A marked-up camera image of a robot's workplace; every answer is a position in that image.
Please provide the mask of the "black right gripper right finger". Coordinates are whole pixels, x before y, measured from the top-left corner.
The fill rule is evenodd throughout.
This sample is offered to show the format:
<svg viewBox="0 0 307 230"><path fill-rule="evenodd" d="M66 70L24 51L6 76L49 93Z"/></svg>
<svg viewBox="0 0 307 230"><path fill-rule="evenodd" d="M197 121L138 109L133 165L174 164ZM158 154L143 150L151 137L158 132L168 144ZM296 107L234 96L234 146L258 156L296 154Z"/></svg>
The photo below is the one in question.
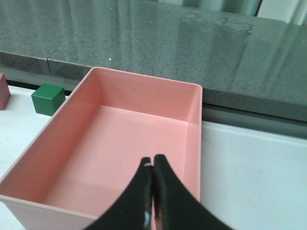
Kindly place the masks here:
<svg viewBox="0 0 307 230"><path fill-rule="evenodd" d="M158 230L230 230L177 178L165 155L154 157L153 197Z"/></svg>

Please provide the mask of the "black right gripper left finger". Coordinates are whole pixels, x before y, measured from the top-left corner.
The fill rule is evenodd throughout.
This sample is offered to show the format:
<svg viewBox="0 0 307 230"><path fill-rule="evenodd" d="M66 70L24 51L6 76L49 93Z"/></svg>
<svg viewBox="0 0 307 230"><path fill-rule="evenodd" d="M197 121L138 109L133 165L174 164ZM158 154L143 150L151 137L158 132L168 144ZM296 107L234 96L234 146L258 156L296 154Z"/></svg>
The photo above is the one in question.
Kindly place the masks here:
<svg viewBox="0 0 307 230"><path fill-rule="evenodd" d="M141 159L139 167L129 185L87 230L150 230L152 220L151 159Z"/></svg>

